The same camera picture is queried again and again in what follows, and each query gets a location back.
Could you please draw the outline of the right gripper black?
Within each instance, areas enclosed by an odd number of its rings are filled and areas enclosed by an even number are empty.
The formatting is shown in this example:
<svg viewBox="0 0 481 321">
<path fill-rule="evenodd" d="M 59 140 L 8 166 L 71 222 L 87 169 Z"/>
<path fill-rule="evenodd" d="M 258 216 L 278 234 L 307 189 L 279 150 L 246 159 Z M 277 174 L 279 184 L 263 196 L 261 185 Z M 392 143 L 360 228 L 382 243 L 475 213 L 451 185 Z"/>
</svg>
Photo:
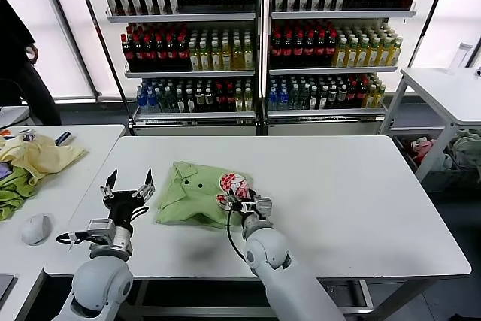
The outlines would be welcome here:
<svg viewBox="0 0 481 321">
<path fill-rule="evenodd" d="M 241 214 L 250 214 L 256 212 L 256 203 L 249 198 L 244 197 L 244 188 L 238 188 L 233 192 L 234 195 L 221 195 L 220 206 L 229 207 L 229 210 Z"/>
</svg>

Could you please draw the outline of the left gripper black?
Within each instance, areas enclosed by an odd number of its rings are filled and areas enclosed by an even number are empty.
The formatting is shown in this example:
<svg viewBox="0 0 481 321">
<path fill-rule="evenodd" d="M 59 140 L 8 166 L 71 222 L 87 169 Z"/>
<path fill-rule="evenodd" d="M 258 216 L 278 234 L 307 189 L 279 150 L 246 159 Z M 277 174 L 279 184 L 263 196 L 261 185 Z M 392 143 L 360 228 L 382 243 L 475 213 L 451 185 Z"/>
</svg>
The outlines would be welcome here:
<svg viewBox="0 0 481 321">
<path fill-rule="evenodd" d="M 113 191 L 116 183 L 117 170 L 107 178 L 105 185 L 100 186 L 103 203 L 110 211 L 108 218 L 116 227 L 133 231 L 132 221 L 145 214 L 149 208 L 144 200 L 149 200 L 155 192 L 152 170 L 147 172 L 144 184 L 135 191 Z"/>
</svg>

